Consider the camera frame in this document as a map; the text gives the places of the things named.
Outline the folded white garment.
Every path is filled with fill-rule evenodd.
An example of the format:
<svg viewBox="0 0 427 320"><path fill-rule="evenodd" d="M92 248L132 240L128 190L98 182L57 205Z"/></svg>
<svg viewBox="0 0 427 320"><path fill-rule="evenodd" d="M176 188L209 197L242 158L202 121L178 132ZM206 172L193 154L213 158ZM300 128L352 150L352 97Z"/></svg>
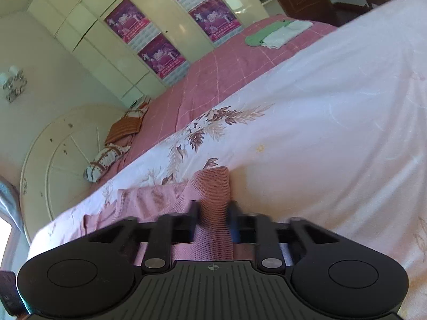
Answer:
<svg viewBox="0 0 427 320"><path fill-rule="evenodd" d="M290 24L281 27L265 37L261 45L268 49L279 49L312 26L313 23L310 21L293 20Z"/></svg>

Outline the folded green garment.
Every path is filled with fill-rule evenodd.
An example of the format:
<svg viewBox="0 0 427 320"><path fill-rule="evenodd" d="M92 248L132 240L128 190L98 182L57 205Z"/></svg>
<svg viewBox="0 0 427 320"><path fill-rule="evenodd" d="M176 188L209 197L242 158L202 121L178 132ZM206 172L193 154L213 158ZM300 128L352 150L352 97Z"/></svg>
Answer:
<svg viewBox="0 0 427 320"><path fill-rule="evenodd" d="M247 46L252 46L252 47L261 46L263 43L263 40L266 37L268 37L270 34L274 33L275 31L277 31L278 29L288 26L291 23L292 23L292 20L275 21L272 24L269 24L264 28L260 29L256 33L253 33L252 35L247 36L245 38L245 44Z"/></svg>

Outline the grey curtain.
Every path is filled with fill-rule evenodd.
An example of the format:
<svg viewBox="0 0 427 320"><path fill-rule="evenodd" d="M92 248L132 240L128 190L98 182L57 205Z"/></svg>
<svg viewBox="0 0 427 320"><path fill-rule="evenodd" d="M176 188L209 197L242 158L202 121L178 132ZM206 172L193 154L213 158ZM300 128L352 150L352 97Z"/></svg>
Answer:
<svg viewBox="0 0 427 320"><path fill-rule="evenodd" d="M19 205L19 192L6 178L0 176L1 210L9 215L20 232L24 233L24 225Z"/></svg>

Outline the lower right purple poster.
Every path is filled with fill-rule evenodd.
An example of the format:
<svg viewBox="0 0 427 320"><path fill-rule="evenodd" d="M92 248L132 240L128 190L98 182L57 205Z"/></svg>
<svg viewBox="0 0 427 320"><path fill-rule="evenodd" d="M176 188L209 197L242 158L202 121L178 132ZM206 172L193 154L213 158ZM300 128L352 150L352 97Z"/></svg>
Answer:
<svg viewBox="0 0 427 320"><path fill-rule="evenodd" d="M223 0L205 0L191 9L189 15L215 47L242 31L240 21Z"/></svg>

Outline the cream round headboard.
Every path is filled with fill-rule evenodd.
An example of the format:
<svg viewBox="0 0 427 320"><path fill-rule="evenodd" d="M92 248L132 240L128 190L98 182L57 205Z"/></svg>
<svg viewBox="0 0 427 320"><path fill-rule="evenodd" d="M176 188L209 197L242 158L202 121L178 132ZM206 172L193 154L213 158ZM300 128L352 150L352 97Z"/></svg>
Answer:
<svg viewBox="0 0 427 320"><path fill-rule="evenodd" d="M55 118L33 141L19 184L19 204L27 240L62 212L89 196L84 170L104 148L112 124L124 110L84 105Z"/></svg>

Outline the wall sconce lamp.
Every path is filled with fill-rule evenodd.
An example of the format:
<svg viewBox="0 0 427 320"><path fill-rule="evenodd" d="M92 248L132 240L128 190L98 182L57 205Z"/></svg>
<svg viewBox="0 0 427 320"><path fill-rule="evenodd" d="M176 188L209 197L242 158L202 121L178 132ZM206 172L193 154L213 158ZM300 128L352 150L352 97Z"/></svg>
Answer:
<svg viewBox="0 0 427 320"><path fill-rule="evenodd" d="M1 73L1 94L8 103L19 97L26 86L27 78L21 68L10 66L7 72Z"/></svg>

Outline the upper left purple poster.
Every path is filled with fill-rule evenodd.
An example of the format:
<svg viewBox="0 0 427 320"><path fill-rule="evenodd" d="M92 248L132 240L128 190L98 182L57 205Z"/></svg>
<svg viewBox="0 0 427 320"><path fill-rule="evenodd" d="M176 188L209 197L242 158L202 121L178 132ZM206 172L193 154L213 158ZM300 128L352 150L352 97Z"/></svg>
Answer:
<svg viewBox="0 0 427 320"><path fill-rule="evenodd" d="M130 0L120 2L104 21L126 44L150 24Z"/></svg>

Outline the lower left purple poster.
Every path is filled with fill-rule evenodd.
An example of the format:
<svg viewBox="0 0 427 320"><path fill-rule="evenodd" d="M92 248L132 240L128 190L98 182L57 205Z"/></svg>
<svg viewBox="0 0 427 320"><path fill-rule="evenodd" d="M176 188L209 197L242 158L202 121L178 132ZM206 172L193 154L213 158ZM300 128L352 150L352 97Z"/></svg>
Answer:
<svg viewBox="0 0 427 320"><path fill-rule="evenodd" d="M148 42L137 55L160 79L164 79L185 63L185 57L162 33Z"/></svg>

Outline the floral patterned pillow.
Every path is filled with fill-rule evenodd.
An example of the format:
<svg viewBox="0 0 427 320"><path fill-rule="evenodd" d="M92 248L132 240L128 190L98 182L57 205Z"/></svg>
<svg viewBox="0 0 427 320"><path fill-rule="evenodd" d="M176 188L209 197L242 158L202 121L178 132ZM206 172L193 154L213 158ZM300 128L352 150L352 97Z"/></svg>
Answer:
<svg viewBox="0 0 427 320"><path fill-rule="evenodd" d="M130 146L109 144L103 148L92 160L83 173L83 177L90 183L97 183L112 165L129 151Z"/></svg>

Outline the white floral quilt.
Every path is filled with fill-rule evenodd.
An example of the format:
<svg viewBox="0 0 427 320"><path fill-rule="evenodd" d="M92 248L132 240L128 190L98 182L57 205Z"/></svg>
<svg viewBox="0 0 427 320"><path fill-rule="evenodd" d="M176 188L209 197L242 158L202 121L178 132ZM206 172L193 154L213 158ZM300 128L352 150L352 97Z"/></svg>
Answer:
<svg viewBox="0 0 427 320"><path fill-rule="evenodd" d="M393 0L198 113L34 237L35 257L127 216L201 201L183 259L238 259L225 206L304 217L397 260L426 318L426 0Z"/></svg>

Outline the pink knit sweater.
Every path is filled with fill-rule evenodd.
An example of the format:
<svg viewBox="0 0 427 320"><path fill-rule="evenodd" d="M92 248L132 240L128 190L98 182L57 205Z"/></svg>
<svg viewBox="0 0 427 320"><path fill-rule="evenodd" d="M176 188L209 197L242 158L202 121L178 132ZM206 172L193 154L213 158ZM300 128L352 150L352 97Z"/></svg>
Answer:
<svg viewBox="0 0 427 320"><path fill-rule="evenodd" d="M183 214L191 202L200 204L201 223L193 243L172 248L172 259L195 261L252 260L253 248L233 244L226 225L226 209L231 200L230 173L226 167L197 171L184 183L120 189L117 199L95 215L85 215L74 237L79 238L126 217L139 222L155 222L166 214Z"/></svg>

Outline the orange striped pillow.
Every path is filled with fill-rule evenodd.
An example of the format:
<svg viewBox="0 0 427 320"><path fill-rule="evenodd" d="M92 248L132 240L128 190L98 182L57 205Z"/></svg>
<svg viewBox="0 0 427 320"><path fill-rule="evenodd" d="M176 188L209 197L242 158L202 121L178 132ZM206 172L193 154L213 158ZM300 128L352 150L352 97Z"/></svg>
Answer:
<svg viewBox="0 0 427 320"><path fill-rule="evenodd" d="M137 134L142 125L142 118L124 117L115 122L105 139L105 145L115 143L116 141L125 138L129 135Z"/></svg>

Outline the pink checked bed sheet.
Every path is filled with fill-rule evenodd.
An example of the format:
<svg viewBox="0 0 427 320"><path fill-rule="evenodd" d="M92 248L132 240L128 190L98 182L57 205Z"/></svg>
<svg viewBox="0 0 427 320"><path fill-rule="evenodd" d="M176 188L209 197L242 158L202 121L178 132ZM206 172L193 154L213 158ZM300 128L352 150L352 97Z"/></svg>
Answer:
<svg viewBox="0 0 427 320"><path fill-rule="evenodd" d="M112 165L109 177L245 85L337 29L314 21L280 49L245 43L248 36L286 19L280 14L256 22L191 64L184 79L150 101L140 131L130 140L130 150Z"/></svg>

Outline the window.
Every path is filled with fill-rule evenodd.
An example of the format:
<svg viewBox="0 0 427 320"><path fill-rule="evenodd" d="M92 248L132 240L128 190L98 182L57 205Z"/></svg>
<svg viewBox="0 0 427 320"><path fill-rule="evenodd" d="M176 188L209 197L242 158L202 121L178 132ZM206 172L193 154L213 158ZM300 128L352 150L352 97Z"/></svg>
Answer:
<svg viewBox="0 0 427 320"><path fill-rule="evenodd" d="M0 262L3 262L11 233L12 225L3 217L0 217Z"/></svg>

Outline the cream wardrobe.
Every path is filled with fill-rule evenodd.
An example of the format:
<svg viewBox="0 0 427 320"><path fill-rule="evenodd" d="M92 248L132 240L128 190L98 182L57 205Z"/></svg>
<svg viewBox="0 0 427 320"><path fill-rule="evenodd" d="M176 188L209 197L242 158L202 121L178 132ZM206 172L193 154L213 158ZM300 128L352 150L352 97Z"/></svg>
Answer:
<svg viewBox="0 0 427 320"><path fill-rule="evenodd" d="M32 0L28 10L126 106L268 16L259 0Z"/></svg>

